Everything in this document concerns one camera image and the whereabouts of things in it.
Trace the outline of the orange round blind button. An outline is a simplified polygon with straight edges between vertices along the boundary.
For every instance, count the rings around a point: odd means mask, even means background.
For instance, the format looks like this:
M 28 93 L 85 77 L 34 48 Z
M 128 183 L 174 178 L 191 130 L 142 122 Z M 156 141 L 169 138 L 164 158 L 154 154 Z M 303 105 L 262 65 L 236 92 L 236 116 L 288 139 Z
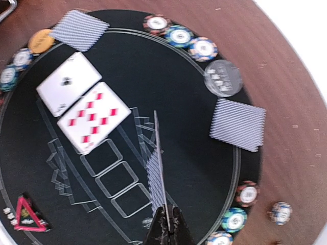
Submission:
M 50 49 L 55 39 L 50 36 L 51 29 L 42 29 L 36 32 L 28 42 L 28 48 L 32 54 L 41 54 Z

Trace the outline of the red triangle marker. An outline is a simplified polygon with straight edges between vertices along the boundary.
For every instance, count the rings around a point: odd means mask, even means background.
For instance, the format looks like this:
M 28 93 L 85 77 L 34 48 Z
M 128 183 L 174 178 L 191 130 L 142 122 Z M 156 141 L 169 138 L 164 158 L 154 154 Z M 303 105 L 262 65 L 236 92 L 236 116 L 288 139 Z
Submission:
M 47 232 L 52 229 L 27 193 L 18 197 L 15 221 L 14 229 L 17 231 Z

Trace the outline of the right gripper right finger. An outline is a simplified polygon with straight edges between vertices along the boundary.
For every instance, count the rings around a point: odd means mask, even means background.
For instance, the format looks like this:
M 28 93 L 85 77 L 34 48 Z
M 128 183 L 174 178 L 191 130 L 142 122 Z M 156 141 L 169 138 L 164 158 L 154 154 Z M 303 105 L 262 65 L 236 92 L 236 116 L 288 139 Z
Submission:
M 168 206 L 168 244 L 195 245 L 188 225 L 178 207 Z

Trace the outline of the green chip top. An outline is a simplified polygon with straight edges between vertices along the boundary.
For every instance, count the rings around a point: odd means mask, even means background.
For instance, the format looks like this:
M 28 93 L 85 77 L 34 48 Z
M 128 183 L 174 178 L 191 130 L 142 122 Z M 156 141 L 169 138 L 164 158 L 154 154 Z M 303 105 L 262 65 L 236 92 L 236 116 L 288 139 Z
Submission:
M 180 25 L 173 25 L 165 33 L 165 39 L 176 48 L 186 48 L 194 38 L 193 32 Z

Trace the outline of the blue white chip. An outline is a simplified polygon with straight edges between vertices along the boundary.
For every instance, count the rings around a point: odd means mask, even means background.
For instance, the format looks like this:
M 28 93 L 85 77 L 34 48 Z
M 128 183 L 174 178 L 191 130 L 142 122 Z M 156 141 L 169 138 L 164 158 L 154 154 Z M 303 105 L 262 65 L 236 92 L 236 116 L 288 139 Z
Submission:
M 224 231 L 213 232 L 206 240 L 205 245 L 232 245 L 233 237 Z
M 197 37 L 190 42 L 188 53 L 199 62 L 210 61 L 218 54 L 216 44 L 206 37 Z
M 25 70 L 33 61 L 33 54 L 29 48 L 21 48 L 13 55 L 12 64 L 17 71 Z

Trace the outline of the clear acrylic dealer button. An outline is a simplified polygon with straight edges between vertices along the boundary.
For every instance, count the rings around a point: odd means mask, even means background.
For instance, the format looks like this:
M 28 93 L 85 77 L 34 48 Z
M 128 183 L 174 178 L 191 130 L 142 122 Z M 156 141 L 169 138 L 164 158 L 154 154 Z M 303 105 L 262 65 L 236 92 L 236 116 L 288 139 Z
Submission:
M 205 68 L 204 83 L 218 97 L 233 96 L 243 87 L 240 70 L 225 59 L 215 60 Z

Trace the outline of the card seat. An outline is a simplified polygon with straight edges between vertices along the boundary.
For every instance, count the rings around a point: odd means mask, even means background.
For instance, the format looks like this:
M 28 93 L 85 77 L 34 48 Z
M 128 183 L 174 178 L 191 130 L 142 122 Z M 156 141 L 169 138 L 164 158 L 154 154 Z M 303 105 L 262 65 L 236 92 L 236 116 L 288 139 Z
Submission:
M 52 28 L 50 36 L 80 52 L 88 51 L 110 24 L 79 10 L 68 11 Z
M 266 110 L 248 104 L 218 99 L 209 136 L 249 152 L 264 142 Z

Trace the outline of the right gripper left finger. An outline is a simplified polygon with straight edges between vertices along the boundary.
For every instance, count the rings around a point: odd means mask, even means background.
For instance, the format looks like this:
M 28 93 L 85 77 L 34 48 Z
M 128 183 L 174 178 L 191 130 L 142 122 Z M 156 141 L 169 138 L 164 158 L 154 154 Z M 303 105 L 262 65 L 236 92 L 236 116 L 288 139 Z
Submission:
M 150 229 L 144 240 L 144 245 L 168 245 L 169 228 L 164 207 L 159 207 L 153 217 Z

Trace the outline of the green chip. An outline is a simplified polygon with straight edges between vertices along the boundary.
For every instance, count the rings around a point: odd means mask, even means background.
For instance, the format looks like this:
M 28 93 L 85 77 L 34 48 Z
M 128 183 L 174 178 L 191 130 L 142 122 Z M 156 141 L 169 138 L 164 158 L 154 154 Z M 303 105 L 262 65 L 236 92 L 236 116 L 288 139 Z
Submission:
M 165 39 L 176 48 L 186 48 L 194 38 L 193 32 L 180 25 L 173 25 L 165 33 Z
M 7 65 L 1 72 L 1 91 L 11 91 L 17 84 L 18 71 L 13 64 Z
M 242 230 L 247 222 L 247 213 L 242 208 L 229 208 L 222 217 L 221 227 L 229 233 Z

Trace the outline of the blue white chip top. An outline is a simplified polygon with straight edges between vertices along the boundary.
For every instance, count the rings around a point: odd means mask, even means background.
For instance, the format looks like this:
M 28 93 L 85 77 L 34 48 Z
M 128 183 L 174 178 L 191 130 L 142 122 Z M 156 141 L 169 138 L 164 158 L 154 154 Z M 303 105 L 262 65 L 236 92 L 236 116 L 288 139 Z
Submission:
M 190 42 L 188 53 L 199 62 L 210 61 L 218 54 L 216 44 L 206 37 L 197 37 Z

